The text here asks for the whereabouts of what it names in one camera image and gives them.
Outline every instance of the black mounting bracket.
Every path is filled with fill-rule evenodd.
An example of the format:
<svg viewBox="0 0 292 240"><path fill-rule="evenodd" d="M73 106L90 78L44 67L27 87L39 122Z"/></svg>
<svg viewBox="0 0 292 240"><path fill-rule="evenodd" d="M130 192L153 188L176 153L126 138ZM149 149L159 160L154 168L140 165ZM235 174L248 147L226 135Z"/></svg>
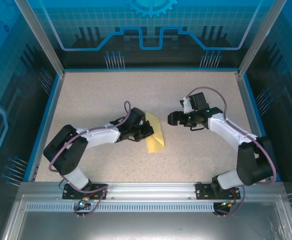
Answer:
<svg viewBox="0 0 292 240"><path fill-rule="evenodd" d="M91 184L90 191L93 191L94 189L99 189L102 187L107 186L107 184ZM103 194L103 191L98 191L94 195L89 196L90 200L99 200ZM89 193L81 193L79 191L76 191L74 188L72 188L69 184L64 185L64 191L62 193L62 199L67 199L67 200L81 200L84 197L90 195Z"/></svg>
<svg viewBox="0 0 292 240"><path fill-rule="evenodd" d="M231 190L236 193L236 200L241 199L241 194L238 187L232 187L223 192L220 192L218 197L215 195L210 183L198 182L195 184L195 193L197 200L233 200L234 195Z"/></svg>

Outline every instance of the speckled table surface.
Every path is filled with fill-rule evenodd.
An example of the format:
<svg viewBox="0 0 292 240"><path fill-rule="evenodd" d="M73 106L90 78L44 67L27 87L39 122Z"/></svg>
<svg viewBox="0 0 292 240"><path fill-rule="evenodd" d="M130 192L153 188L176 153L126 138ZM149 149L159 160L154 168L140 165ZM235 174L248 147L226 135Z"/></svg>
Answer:
<svg viewBox="0 0 292 240"><path fill-rule="evenodd" d="M167 115L182 111L179 103L192 89L208 86L225 97L227 116L250 131L234 72L147 71L68 72L66 74L47 143L67 124L75 128L103 126L124 116L124 101L160 119L165 147L148 153L146 141L122 141L85 151L79 167L93 182L200 182L232 170L237 154L216 133L191 132L167 124ZM224 109L220 97L203 91L210 107ZM43 156L36 181L60 181L48 170Z"/></svg>

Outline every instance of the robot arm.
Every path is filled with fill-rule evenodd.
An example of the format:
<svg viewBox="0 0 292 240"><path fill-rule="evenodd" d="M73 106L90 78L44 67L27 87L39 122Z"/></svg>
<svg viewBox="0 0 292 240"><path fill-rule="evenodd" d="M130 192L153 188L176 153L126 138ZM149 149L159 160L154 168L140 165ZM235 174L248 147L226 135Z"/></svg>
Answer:
<svg viewBox="0 0 292 240"><path fill-rule="evenodd" d="M249 186L272 176L272 168L266 156L248 138L250 136L260 143L268 153L271 153L271 143L266 137L257 137L229 119L225 119L223 111L219 108L210 108L202 92L184 97L180 103L184 111L174 111L169 114L168 124L172 126L184 125L184 127L189 127L191 131L209 129L220 135L237 151L236 169L212 178L211 188L216 196L232 187Z"/></svg>
<svg viewBox="0 0 292 240"><path fill-rule="evenodd" d="M122 119L123 117L92 131L82 128L76 129L71 125L66 125L47 145L43 154L51 162L65 143L74 136L87 132L74 140L58 156L53 166L59 174L63 175L77 189L90 191L91 181L78 167L85 150L106 143L118 143L123 140L139 142L154 133L152 126L146 121L145 113L136 107L131 109L129 117L122 125L115 127Z"/></svg>

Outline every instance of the enclosure wall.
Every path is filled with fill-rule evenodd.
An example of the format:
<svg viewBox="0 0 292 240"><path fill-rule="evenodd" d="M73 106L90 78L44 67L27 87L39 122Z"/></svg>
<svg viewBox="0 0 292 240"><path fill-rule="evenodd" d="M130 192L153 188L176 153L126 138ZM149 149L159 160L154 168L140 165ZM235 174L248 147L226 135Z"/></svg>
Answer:
<svg viewBox="0 0 292 240"><path fill-rule="evenodd" d="M55 77L14 1L0 1L0 236Z"/></svg>
<svg viewBox="0 0 292 240"><path fill-rule="evenodd" d="M66 69L237 68L273 0L30 0Z"/></svg>
<svg viewBox="0 0 292 240"><path fill-rule="evenodd" d="M278 171L292 192L292 0L288 0L247 71Z"/></svg>

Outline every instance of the blue gear logo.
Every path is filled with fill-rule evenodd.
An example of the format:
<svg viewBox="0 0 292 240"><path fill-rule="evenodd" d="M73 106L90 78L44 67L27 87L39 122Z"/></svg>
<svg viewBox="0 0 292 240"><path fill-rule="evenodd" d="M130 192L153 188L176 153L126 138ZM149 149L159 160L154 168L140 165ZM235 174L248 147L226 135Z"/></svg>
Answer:
<svg viewBox="0 0 292 240"><path fill-rule="evenodd" d="M136 14L152 18L154 15L159 17L160 14L166 14L167 10L172 10L177 0L127 0L127 3L130 10L135 10Z"/></svg>
<svg viewBox="0 0 292 240"><path fill-rule="evenodd" d="M0 0L0 20L9 25L15 16L14 0Z"/></svg>

